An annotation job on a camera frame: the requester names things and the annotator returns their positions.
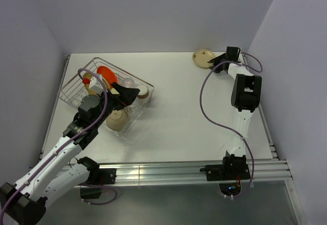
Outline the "steel cup brown band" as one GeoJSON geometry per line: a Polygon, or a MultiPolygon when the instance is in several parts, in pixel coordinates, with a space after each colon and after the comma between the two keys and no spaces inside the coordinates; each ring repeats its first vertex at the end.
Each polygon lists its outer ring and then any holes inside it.
{"type": "Polygon", "coordinates": [[[149,96],[149,88],[147,86],[139,85],[137,86],[137,89],[139,90],[137,98],[146,99],[149,96]]]}

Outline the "beige patterned plate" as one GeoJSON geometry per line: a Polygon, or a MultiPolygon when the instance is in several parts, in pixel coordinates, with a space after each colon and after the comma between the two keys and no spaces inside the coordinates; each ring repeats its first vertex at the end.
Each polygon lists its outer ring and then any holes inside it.
{"type": "Polygon", "coordinates": [[[199,49],[192,54],[192,60],[195,65],[201,68],[210,68],[211,60],[216,57],[216,54],[207,49],[199,49]]]}

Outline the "beige floral ceramic bowl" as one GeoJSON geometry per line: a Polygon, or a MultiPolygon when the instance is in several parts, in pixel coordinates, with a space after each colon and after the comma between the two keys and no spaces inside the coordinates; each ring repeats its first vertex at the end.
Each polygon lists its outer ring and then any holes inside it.
{"type": "Polygon", "coordinates": [[[109,129],[119,132],[128,123],[128,115],[125,110],[114,110],[106,118],[106,125],[109,129]]]}

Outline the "orange plastic plate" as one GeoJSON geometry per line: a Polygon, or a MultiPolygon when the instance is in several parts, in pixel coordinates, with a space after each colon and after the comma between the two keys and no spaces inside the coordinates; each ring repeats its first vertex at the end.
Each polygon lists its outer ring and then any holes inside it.
{"type": "Polygon", "coordinates": [[[106,66],[99,66],[97,68],[97,73],[102,75],[102,77],[108,83],[110,89],[113,88],[112,83],[118,83],[118,79],[117,79],[115,73],[106,66]]]}

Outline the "yellow ceramic mug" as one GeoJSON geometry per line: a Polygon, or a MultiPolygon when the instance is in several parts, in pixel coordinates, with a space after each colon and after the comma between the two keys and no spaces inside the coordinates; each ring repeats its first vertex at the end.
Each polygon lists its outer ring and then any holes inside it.
{"type": "Polygon", "coordinates": [[[113,95],[117,95],[117,94],[119,94],[119,92],[118,92],[115,88],[111,88],[110,92],[111,92],[113,95]]]}

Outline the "beige plate green spot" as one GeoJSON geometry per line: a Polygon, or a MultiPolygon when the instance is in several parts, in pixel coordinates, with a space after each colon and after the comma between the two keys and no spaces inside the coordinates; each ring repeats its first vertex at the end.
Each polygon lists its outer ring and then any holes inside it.
{"type": "Polygon", "coordinates": [[[96,80],[96,83],[95,83],[95,86],[96,86],[95,92],[97,94],[101,94],[104,91],[102,85],[104,85],[106,87],[106,90],[107,91],[110,91],[111,90],[111,87],[110,87],[109,83],[107,82],[107,80],[103,77],[103,75],[102,74],[97,74],[97,76],[99,77],[99,79],[101,79],[102,82],[100,83],[99,80],[96,80]]]}

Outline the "woven bamboo tray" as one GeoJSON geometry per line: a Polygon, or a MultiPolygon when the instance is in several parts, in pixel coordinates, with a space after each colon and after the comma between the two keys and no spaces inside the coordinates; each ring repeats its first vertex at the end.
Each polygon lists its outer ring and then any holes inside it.
{"type": "Polygon", "coordinates": [[[93,91],[89,88],[89,84],[90,84],[92,78],[93,78],[93,75],[91,73],[85,72],[83,75],[82,83],[84,84],[84,87],[86,88],[88,94],[99,96],[100,94],[98,94],[96,91],[93,91]]]}

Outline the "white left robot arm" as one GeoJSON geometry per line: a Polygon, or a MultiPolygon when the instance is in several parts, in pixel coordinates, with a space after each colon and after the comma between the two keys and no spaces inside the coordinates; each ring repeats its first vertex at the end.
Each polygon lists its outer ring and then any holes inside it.
{"type": "Polygon", "coordinates": [[[97,136],[98,128],[114,110],[131,105],[140,90],[112,84],[117,94],[104,90],[84,97],[74,120],[54,148],[33,169],[14,184],[1,186],[1,216],[8,214],[19,224],[37,224],[57,198],[77,185],[95,184],[100,179],[97,162],[89,157],[70,170],[60,170],[97,136]]]}

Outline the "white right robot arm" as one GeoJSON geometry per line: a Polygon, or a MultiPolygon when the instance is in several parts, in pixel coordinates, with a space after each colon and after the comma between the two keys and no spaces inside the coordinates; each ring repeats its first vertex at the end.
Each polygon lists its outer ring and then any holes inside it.
{"type": "Polygon", "coordinates": [[[230,142],[221,166],[221,173],[227,179],[234,178],[247,168],[246,149],[248,130],[254,111],[260,104],[262,77],[253,75],[247,65],[239,61],[241,49],[228,46],[226,52],[209,61],[215,73],[226,72],[234,80],[231,106],[235,109],[234,126],[216,125],[232,131],[235,136],[230,142]]]}

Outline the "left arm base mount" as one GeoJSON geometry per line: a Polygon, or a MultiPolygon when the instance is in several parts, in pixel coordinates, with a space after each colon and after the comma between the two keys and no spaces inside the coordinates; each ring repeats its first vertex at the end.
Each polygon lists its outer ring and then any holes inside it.
{"type": "Polygon", "coordinates": [[[108,205],[118,198],[118,191],[111,187],[115,184],[116,168],[100,168],[93,171],[90,177],[80,186],[80,198],[83,203],[93,206],[108,205]],[[102,195],[109,195],[108,201],[97,201],[102,195]]]}

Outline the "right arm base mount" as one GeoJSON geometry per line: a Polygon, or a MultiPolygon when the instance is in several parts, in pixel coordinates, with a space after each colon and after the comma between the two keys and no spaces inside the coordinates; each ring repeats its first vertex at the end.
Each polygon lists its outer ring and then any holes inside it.
{"type": "Polygon", "coordinates": [[[245,164],[241,170],[234,168],[223,167],[223,164],[206,165],[199,169],[205,173],[208,182],[219,182],[220,191],[227,195],[238,195],[242,191],[242,180],[251,180],[252,174],[245,164]]]}

